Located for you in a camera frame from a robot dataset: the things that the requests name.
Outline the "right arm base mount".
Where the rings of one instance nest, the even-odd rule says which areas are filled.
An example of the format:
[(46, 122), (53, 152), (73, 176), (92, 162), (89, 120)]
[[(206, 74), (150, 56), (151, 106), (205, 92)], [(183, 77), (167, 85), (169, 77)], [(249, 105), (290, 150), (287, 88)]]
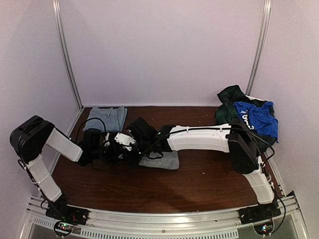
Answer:
[(254, 231), (263, 237), (273, 232), (275, 228), (273, 219), (280, 215), (281, 210), (276, 204), (258, 204), (239, 210), (241, 224), (252, 224)]

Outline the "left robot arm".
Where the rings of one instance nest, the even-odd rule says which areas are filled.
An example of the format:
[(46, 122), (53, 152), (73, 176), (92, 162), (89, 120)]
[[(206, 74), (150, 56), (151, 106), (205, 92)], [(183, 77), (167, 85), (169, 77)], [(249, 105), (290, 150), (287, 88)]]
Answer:
[(119, 147), (127, 147), (128, 150), (132, 149), (131, 143), (125, 144), (126, 140), (121, 133), (111, 135), (97, 131), (97, 134), (96, 143), (92, 140), (90, 145), (84, 141), (77, 144), (57, 129), (53, 123), (34, 115), (10, 135), (10, 144), (18, 155), (22, 168), (26, 170), (33, 184), (48, 202), (57, 202), (51, 210), (61, 221), (69, 220), (72, 211), (60, 202), (63, 193), (43, 161), (43, 148), (48, 146), (82, 167), (98, 158), (102, 148), (112, 143)]

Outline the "grey shirt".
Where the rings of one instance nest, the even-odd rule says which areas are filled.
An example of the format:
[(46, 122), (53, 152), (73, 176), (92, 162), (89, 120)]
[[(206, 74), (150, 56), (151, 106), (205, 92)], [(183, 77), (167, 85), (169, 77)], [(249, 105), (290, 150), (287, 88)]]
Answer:
[(178, 170), (179, 169), (179, 158), (177, 151), (164, 152), (163, 157), (160, 159), (148, 159), (143, 157), (139, 163), (139, 166), (147, 168), (158, 168), (165, 170)]

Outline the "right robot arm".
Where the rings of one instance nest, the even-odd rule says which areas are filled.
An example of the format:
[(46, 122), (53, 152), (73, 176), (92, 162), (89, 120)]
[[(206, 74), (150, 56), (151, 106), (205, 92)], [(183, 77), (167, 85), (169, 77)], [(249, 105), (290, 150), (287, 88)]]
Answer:
[(143, 118), (137, 118), (127, 131), (129, 135), (120, 143), (133, 152), (137, 162), (152, 152), (213, 150), (229, 154), (234, 171), (244, 175), (261, 204), (256, 208), (256, 216), (265, 220), (275, 211), (270, 176), (264, 170), (255, 137), (240, 120), (213, 126), (165, 125), (156, 130)]

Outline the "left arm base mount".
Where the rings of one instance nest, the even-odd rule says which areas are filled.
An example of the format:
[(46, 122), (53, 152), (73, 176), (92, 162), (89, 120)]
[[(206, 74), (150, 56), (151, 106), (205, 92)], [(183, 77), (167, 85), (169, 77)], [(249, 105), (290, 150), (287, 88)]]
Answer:
[(55, 202), (48, 199), (46, 202), (48, 206), (45, 209), (45, 215), (57, 220), (54, 223), (53, 231), (58, 237), (65, 238), (72, 234), (76, 226), (86, 225), (89, 210), (68, 205), (64, 195)]

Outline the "light blue denim skirt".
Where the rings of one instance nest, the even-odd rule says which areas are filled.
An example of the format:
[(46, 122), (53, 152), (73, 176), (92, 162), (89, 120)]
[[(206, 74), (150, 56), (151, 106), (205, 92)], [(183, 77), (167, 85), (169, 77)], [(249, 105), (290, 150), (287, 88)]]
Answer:
[(101, 132), (122, 131), (127, 113), (128, 109), (124, 106), (108, 109), (93, 107), (90, 110), (88, 119), (99, 118), (99, 120), (94, 119), (86, 122), (83, 131), (86, 131), (90, 128), (99, 129)]

